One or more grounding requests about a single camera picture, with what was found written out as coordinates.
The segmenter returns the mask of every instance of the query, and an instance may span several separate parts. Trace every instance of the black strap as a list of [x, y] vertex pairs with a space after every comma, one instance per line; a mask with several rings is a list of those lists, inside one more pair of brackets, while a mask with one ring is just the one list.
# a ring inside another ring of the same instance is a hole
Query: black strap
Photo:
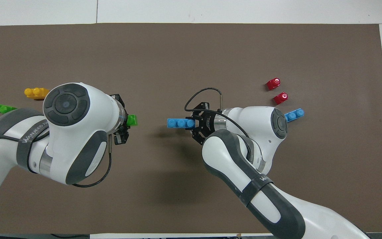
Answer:
[[33, 140], [38, 137], [44, 130], [48, 128], [48, 121], [43, 119], [34, 124], [26, 133], [20, 138], [17, 144], [17, 164], [30, 172], [33, 172], [29, 166], [29, 155], [32, 149]]
[[5, 134], [18, 122], [37, 115], [43, 115], [34, 109], [21, 108], [15, 111], [10, 111], [0, 117], [0, 135]]
[[253, 178], [239, 196], [241, 202], [247, 207], [254, 196], [268, 183], [273, 183], [273, 181], [265, 174], [259, 174], [256, 178]]

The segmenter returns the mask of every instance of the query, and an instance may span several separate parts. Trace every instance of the table surface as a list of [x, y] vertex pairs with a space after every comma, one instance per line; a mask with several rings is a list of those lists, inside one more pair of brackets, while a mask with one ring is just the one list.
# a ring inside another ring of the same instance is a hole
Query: table surface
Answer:
[[0, 25], [144, 23], [380, 24], [382, 1], [0, 0]]

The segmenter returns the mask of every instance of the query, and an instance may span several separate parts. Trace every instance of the yellow lego brick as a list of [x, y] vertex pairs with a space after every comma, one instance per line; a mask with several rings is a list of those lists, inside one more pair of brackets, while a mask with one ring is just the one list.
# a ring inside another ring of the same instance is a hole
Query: yellow lego brick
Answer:
[[34, 99], [34, 100], [43, 100], [48, 92], [50, 92], [48, 89], [45, 88], [26, 88], [25, 89], [25, 95], [28, 98]]

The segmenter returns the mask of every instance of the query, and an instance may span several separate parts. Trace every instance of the blue lego brick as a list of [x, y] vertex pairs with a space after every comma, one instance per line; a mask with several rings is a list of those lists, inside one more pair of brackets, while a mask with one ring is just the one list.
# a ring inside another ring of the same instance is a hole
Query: blue lego brick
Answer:
[[285, 114], [285, 118], [287, 119], [287, 122], [293, 121], [303, 116], [304, 116], [304, 110], [302, 110], [301, 108]]
[[192, 119], [167, 119], [168, 128], [193, 128], [195, 121]]

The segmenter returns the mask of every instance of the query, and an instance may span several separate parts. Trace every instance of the lego brick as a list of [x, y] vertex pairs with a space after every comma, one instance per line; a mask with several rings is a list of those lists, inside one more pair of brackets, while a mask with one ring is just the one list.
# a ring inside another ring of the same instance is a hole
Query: lego brick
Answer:
[[126, 125], [128, 126], [138, 125], [136, 115], [128, 115], [128, 121], [126, 122]]
[[43, 100], [48, 92], [50, 92], [48, 89], [45, 88], [26, 88], [25, 89], [25, 95], [27, 98], [31, 98], [34, 100]]
[[17, 110], [16, 107], [0, 105], [0, 113], [8, 113], [10, 111]]
[[274, 78], [266, 83], [268, 89], [271, 91], [281, 85], [281, 81], [278, 78]]
[[282, 102], [288, 100], [288, 94], [285, 92], [282, 92], [281, 94], [275, 96], [273, 99], [276, 102], [276, 104], [279, 105]]
[[304, 110], [302, 110], [301, 108], [298, 108], [297, 110], [293, 110], [292, 112], [288, 112], [285, 114], [285, 118], [287, 119], [287, 122], [296, 120], [303, 116], [304, 116]]
[[167, 119], [168, 128], [193, 128], [195, 121], [192, 119]]

